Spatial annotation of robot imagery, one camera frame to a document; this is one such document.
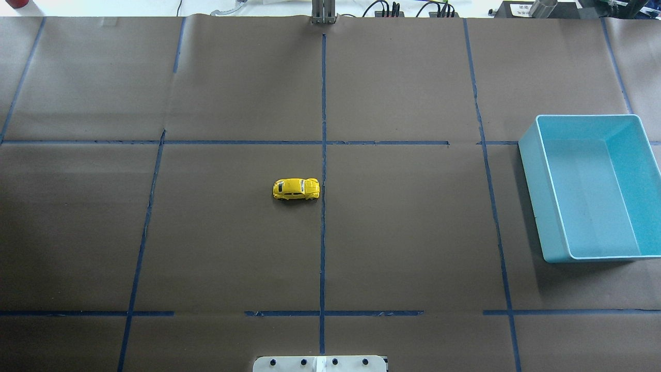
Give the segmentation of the yellow beetle toy car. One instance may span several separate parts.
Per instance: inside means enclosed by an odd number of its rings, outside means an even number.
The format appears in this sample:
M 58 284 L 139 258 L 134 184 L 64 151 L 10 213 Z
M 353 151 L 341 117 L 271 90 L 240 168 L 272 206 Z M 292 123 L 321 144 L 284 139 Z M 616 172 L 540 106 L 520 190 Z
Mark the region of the yellow beetle toy car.
M 276 200 L 314 200 L 320 197 L 320 183 L 316 178 L 286 178 L 274 182 L 272 196 Z

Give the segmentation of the black power strip left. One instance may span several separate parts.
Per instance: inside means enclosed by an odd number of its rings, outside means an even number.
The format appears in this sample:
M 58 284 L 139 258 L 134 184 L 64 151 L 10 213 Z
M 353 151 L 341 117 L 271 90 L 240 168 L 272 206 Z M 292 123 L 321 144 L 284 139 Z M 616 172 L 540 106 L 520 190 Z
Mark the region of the black power strip left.
M 401 3 L 398 2 L 387 2 L 387 1 L 375 1 L 373 2 L 368 9 L 365 10 L 363 16 L 367 16 L 368 10 L 373 6 L 381 5 L 381 10 L 374 11 L 374 17 L 376 18 L 403 18 L 405 13 L 401 9 Z

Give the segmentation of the black power strip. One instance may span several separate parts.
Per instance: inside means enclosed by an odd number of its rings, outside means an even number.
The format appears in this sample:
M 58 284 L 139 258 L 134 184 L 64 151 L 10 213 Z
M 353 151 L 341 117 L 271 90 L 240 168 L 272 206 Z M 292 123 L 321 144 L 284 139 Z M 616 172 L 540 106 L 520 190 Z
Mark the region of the black power strip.
M 381 5 L 381 10 L 374 11 L 374 17 L 376 18 L 403 18 L 405 13 L 401 9 L 401 3 L 398 2 L 387 2 L 387 1 L 375 1 L 373 2 L 368 9 L 365 10 L 363 16 L 367 16 L 368 10 L 373 6 Z
M 430 18 L 459 18 L 460 15 L 451 3 L 430 2 L 436 7 L 436 10 L 428 12 Z

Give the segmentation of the black power strip right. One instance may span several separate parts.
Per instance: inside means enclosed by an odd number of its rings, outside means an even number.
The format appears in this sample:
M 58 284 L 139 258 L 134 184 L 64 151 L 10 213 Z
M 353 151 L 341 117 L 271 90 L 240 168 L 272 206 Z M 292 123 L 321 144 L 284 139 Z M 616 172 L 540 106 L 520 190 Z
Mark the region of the black power strip right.
M 436 7 L 436 10 L 428 12 L 430 18 L 459 18 L 460 15 L 451 3 L 430 2 Z

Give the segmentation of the light blue plastic bin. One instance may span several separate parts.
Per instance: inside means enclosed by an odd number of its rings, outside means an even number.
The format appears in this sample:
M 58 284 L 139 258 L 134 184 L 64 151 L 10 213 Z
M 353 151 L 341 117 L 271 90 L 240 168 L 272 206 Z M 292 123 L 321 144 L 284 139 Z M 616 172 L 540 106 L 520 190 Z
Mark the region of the light blue plastic bin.
M 659 258 L 659 168 L 637 115 L 539 115 L 518 148 L 545 261 Z

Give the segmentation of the silver metal cup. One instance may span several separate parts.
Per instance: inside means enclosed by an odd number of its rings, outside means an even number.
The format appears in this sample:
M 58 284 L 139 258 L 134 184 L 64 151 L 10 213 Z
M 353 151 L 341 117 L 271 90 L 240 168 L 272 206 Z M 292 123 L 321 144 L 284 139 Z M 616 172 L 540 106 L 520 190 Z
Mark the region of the silver metal cup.
M 547 19 L 557 4 L 557 0 L 535 0 L 530 6 L 529 16 L 535 19 Z

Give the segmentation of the red cylinder canister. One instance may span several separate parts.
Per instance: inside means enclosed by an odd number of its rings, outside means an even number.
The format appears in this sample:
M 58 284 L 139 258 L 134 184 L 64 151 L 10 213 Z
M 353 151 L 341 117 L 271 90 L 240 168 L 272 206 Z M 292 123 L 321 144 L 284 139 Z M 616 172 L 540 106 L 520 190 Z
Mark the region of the red cylinder canister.
M 21 9 L 30 3 L 30 0 L 5 0 L 12 9 Z

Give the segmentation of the aluminium frame post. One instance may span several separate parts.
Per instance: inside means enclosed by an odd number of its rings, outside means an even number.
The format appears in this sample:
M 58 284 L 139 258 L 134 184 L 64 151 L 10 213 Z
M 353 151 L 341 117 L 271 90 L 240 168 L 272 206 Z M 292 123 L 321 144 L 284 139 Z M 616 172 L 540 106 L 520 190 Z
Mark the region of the aluminium frame post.
M 311 24 L 335 24 L 337 21 L 335 0 L 312 0 Z

